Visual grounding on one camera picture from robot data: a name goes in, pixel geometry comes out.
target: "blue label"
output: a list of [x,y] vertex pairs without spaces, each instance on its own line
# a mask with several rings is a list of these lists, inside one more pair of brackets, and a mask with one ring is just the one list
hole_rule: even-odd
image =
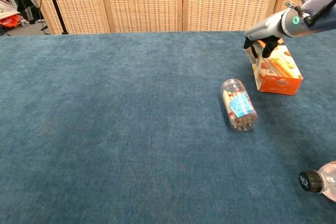
[[247,92],[244,91],[242,94],[234,97],[230,103],[229,107],[232,112],[238,117],[242,117],[243,115],[255,113],[255,109],[252,106],[252,103],[247,95]]

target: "blue carpet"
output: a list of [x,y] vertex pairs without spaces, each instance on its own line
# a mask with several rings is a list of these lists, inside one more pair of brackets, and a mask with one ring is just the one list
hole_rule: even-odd
[[298,183],[336,159],[335,37],[286,39],[293,97],[256,90],[242,32],[1,37],[0,223],[336,223]]

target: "plastic container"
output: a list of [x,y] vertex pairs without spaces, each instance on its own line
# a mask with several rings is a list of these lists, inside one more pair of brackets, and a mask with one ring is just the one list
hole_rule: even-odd
[[231,127],[240,132],[252,130],[258,115],[242,82],[229,79],[221,90]]
[[299,181],[303,190],[322,193],[336,202],[336,161],[323,165],[318,171],[300,173]]

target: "green indicator light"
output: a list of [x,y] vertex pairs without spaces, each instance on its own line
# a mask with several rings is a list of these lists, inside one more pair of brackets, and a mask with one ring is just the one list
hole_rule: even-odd
[[294,24],[294,25],[297,25],[298,23],[300,23],[300,18],[299,18],[298,16],[295,16],[295,17],[293,18],[293,24]]

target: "snack box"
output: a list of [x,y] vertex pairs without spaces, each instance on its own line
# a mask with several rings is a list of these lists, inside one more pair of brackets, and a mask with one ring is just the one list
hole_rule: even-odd
[[283,39],[279,39],[269,58],[261,55],[265,47],[262,41],[254,42],[253,47],[258,55],[256,64],[252,65],[257,89],[260,92],[296,94],[303,77]]

